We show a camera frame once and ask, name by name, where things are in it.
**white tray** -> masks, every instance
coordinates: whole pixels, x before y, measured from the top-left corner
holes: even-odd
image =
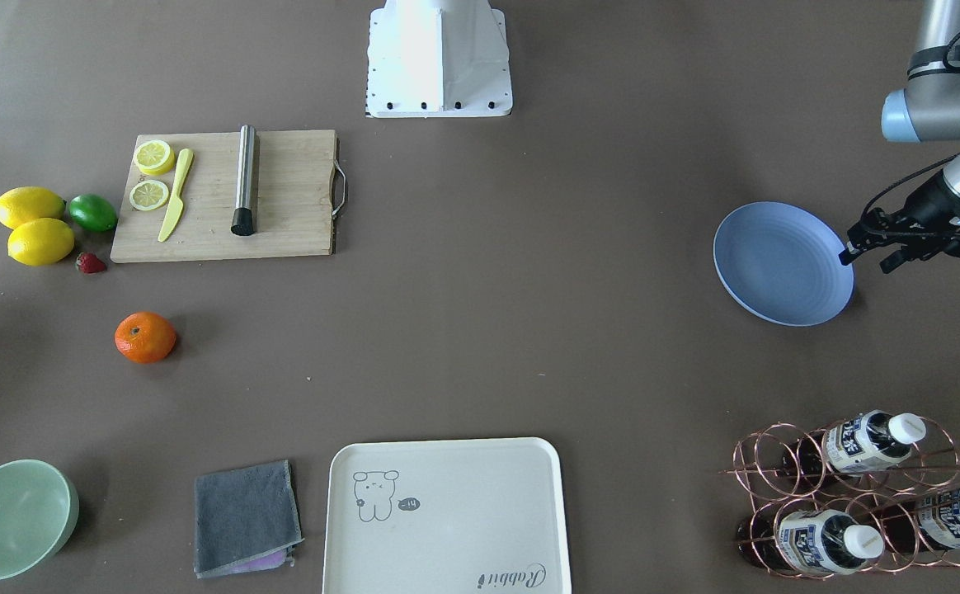
[[[353,444],[334,456],[322,593],[571,590],[547,441]]]

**red strawberry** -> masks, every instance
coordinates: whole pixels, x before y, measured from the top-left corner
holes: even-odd
[[[77,270],[87,275],[101,273],[106,270],[106,263],[95,253],[81,252],[81,255],[77,256]]]

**dark bottle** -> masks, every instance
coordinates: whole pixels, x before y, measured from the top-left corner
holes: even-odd
[[[912,445],[926,435],[922,418],[905,412],[887,414],[873,410],[860,414],[853,421],[843,422],[824,433],[823,437],[803,439],[789,446],[796,458],[785,452],[779,473],[800,477],[800,484],[809,488],[825,488],[831,474],[863,474],[890,469],[912,454]]]
[[[748,540],[748,522],[737,527],[737,541]],[[879,531],[842,511],[794,511],[781,518],[777,530],[759,518],[751,534],[754,539],[773,538],[756,540],[755,546],[739,544],[748,563],[812,578],[852,574],[883,554]]]
[[[960,549],[960,488],[889,507],[881,519],[887,540],[903,555],[909,555],[914,549]],[[919,544],[917,531],[924,537]]]

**white bottle cap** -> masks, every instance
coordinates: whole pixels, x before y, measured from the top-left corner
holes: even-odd
[[[912,412],[895,414],[891,421],[887,422],[887,429],[891,430],[891,437],[898,443],[915,444],[928,435],[928,426],[924,424],[922,418]]]
[[[859,559],[875,559],[883,554],[883,537],[871,526],[850,526],[843,530],[846,552]]]

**copper wire rack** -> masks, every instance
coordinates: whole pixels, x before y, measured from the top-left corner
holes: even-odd
[[[757,545],[775,538],[764,531],[777,526],[782,516],[801,510],[838,510],[876,527],[883,534],[884,553],[861,572],[897,573],[913,567],[960,568],[960,549],[936,550],[919,530],[915,511],[930,493],[960,486],[960,456],[953,438],[937,422],[924,418],[928,435],[913,444],[910,458],[892,469],[866,474],[832,473],[821,446],[828,429],[845,420],[812,431],[788,422],[775,422],[751,433],[733,448],[732,473],[751,500],[751,516],[737,527],[736,546],[766,571],[781,578],[827,579],[770,567]],[[820,473],[805,474],[800,445],[821,457]],[[892,538],[888,522],[912,526],[912,546]],[[786,561],[780,545],[778,553]]]

